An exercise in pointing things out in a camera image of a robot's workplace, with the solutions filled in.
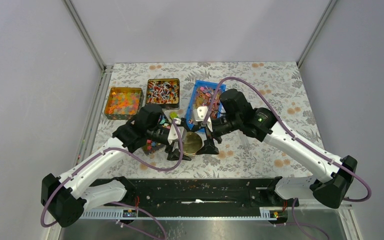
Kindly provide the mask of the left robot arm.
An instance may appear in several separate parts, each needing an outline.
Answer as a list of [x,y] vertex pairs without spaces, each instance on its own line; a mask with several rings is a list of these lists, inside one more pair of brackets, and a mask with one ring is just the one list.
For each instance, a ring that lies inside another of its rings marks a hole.
[[[183,132],[188,130],[188,125],[181,118],[173,118],[170,128],[161,127],[159,122],[162,115],[163,109],[158,104],[149,103],[143,106],[84,161],[58,176],[51,173],[45,176],[41,183],[41,226],[49,228],[59,224],[65,228],[75,223],[84,211],[110,202],[120,202],[124,206],[132,204],[135,200],[134,190],[117,180],[91,186],[125,155],[160,172],[170,172],[178,168],[184,157]],[[136,156],[135,151],[148,140],[167,147],[177,142],[178,149],[169,151],[174,156],[175,165],[161,168]]]

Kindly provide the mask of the round cream jar lid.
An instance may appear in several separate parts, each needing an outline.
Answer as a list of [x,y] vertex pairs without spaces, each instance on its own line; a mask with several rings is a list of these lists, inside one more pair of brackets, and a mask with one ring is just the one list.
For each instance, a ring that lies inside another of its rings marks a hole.
[[183,153],[186,156],[195,156],[197,152],[203,147],[203,140],[196,132],[187,132],[183,138]]

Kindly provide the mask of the blue plastic candy bin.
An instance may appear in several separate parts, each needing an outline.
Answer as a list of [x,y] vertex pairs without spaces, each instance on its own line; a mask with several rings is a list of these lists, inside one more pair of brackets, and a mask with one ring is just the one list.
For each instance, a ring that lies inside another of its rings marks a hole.
[[[195,82],[194,88],[192,90],[191,98],[189,101],[189,105],[186,111],[185,118],[187,120],[187,125],[190,129],[193,128],[194,123],[192,120],[193,110],[197,109],[201,106],[209,106],[211,102],[211,98],[214,95],[215,88],[218,84],[215,82],[197,80]],[[221,116],[222,105],[220,103],[220,95],[226,90],[226,85],[222,84],[221,87],[217,91],[216,98],[214,103],[212,104],[210,119],[215,120],[216,118]]]

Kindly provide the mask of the translucent plastic scoop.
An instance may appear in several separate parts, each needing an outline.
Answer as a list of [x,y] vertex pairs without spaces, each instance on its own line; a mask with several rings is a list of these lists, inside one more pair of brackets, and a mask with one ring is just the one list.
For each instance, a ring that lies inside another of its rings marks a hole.
[[241,131],[239,132],[238,136],[239,136],[239,138],[241,140],[243,149],[245,151],[249,151],[249,148],[250,148],[251,145],[249,143],[248,137],[245,134],[243,134]]

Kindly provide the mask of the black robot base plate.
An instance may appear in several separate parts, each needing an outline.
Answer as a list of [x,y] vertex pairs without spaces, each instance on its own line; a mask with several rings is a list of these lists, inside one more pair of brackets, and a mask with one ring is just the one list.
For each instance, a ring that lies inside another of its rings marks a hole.
[[275,193],[275,178],[125,178],[115,177],[127,193],[121,203],[154,217],[257,217],[260,208],[282,210],[300,203]]

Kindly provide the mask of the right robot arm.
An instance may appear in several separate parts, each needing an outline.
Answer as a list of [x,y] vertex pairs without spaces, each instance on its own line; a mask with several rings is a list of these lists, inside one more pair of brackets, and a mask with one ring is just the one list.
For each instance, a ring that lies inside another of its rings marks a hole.
[[218,143],[221,137],[234,131],[266,143],[286,153],[311,172],[308,177],[277,177],[268,186],[267,201],[273,206],[290,199],[314,199],[324,206],[337,209],[345,200],[357,168],[357,160],[350,155],[340,157],[324,151],[279,120],[265,107],[253,108],[244,94],[229,89],[220,95],[225,113],[205,120],[208,108],[194,111],[196,121],[205,124],[208,139]]

